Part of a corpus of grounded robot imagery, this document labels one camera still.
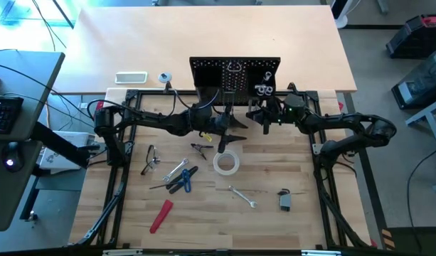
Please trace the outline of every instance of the floor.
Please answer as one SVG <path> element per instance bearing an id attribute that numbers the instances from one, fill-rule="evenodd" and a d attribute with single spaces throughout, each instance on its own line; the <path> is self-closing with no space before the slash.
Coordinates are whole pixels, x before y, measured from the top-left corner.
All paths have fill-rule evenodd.
<path id="1" fill-rule="evenodd" d="M 59 1 L 60 4 L 71 5 L 71 1 Z M 320 4 L 320 0 L 311 1 L 264 1 L 263 4 Z M 30 1 L 23 0 L 18 13 L 10 13 L 7 22 L 12 26 L 0 24 L 0 48 L 18 48 L 23 50 L 52 50 L 50 36 L 46 27 L 39 20 L 36 13 L 31 13 Z M 38 0 L 39 6 L 45 12 L 50 10 L 49 1 Z M 84 5 L 113 6 L 113 5 L 142 5 L 149 6 L 151 1 L 113 1 L 113 0 L 81 0 L 74 1 L 71 8 L 71 19 L 75 20 L 78 9 Z M 252 1 L 239 0 L 170 0 L 168 5 L 193 5 L 193 4 L 250 4 Z M 349 14 L 350 24 L 402 24 L 416 14 L 436 13 L 436 0 L 388 0 L 390 12 L 388 15 L 380 14 L 376 0 L 361 1 Z M 49 22 L 57 26 L 53 29 L 66 44 L 72 32 L 65 26 L 58 14 L 45 15 Z M 23 19 L 17 20 L 17 15 L 24 14 Z M 29 30 L 38 31 L 38 36 L 30 36 Z M 410 225 L 406 206 L 406 182 L 408 175 L 417 162 L 436 149 L 436 141 L 427 127 L 418 125 L 406 127 L 405 119 L 412 113 L 398 109 L 391 95 L 390 89 L 411 69 L 420 63 L 419 60 L 392 60 L 385 50 L 385 44 L 393 37 L 396 31 L 392 30 L 340 30 L 344 49 L 349 59 L 358 92 L 352 94 L 356 111 L 366 114 L 379 114 L 392 122 L 398 128 L 397 135 L 390 144 L 383 148 L 368 149 L 373 175 L 375 177 L 379 196 L 383 206 L 386 222 L 389 227 L 407 227 Z M 56 50 L 64 48 L 55 40 Z M 89 102 L 102 95 L 68 96 L 76 105 Z M 343 95 L 339 99 L 344 103 Z M 50 96 L 49 104 L 63 111 L 67 111 L 58 96 Z M 74 115 L 76 110 L 70 107 Z M 69 121 L 68 117 L 50 112 L 52 129 L 60 129 Z M 40 121 L 45 122 L 45 114 Z M 92 132 L 89 127 L 74 121 L 68 128 L 69 131 Z M 366 213 L 368 228 L 371 237 L 380 244 L 378 232 L 366 183 L 361 175 L 361 166 L 356 164 L 358 184 Z M 418 169 L 411 184 L 411 206 L 414 224 L 417 226 L 436 226 L 436 193 L 431 186 L 436 184 L 436 155 L 427 160 Z M 72 225 L 76 205 L 80 194 L 70 191 L 41 191 L 34 206 L 40 219 L 36 223 L 25 223 L 14 218 L 11 227 L 0 233 L 0 251 L 27 250 L 33 248 L 57 247 L 67 244 L 68 234 Z M 18 217 L 25 199 L 22 198 L 19 206 Z"/>

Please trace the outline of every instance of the red handle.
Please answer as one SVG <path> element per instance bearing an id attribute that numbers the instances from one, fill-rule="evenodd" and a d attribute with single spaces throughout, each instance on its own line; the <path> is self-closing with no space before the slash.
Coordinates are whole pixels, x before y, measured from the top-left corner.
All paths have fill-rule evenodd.
<path id="1" fill-rule="evenodd" d="M 159 226 L 161 225 L 162 221 L 166 218 L 167 214 L 169 214 L 170 209 L 174 206 L 174 203 L 172 203 L 169 200 L 166 200 L 164 202 L 164 205 L 162 206 L 161 211 L 159 212 L 158 216 L 156 217 L 156 220 L 154 220 L 153 224 L 151 225 L 149 232 L 151 234 L 154 234 L 156 230 L 158 230 Z"/>

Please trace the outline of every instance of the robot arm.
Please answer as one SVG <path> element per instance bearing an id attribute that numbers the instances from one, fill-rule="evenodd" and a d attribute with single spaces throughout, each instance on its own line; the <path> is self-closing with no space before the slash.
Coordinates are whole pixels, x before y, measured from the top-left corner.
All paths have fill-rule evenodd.
<path id="1" fill-rule="evenodd" d="M 295 124 L 303 134 L 325 129 L 354 131 L 353 136 L 338 142 L 329 140 L 322 145 L 319 161 L 326 168 L 332 167 L 342 153 L 369 146 L 385 146 L 396 133 L 392 122 L 376 115 L 355 113 L 319 116 L 306 106 L 302 97 L 295 94 L 295 90 L 284 101 L 272 97 L 267 100 L 265 107 L 260 106 L 260 109 L 248 112 L 246 117 L 263 125 L 264 134 L 268 134 L 272 123 Z"/>
<path id="2" fill-rule="evenodd" d="M 95 113 L 95 132 L 102 137 L 107 146 L 107 164 L 123 166 L 127 162 L 125 145 L 117 139 L 116 134 L 132 125 L 164 129 L 176 136 L 185 136 L 189 132 L 217 134 L 221 136 L 218 152 L 224 152 L 226 144 L 246 139 L 227 134 L 231 125 L 231 107 L 217 117 L 211 117 L 211 106 L 200 108 L 193 106 L 179 114 L 163 115 L 161 113 L 139 111 L 132 108 L 124 109 L 117 106 L 103 107 Z M 120 113 L 122 120 L 115 125 L 114 115 Z"/>

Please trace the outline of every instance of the keyboard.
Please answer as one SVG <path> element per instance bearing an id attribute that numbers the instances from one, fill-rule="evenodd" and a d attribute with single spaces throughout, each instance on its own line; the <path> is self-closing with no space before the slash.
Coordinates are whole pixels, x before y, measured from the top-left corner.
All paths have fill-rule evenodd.
<path id="1" fill-rule="evenodd" d="M 22 103 L 21 97 L 0 96 L 0 134 L 11 133 Z"/>

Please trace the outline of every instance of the computer mouse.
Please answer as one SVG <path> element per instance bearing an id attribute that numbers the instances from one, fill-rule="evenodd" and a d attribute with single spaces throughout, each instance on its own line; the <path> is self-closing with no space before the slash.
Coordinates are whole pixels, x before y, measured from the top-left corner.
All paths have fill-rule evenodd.
<path id="1" fill-rule="evenodd" d="M 18 142 L 9 142 L 1 152 L 4 167 L 10 172 L 20 171 L 23 167 L 23 155 Z"/>

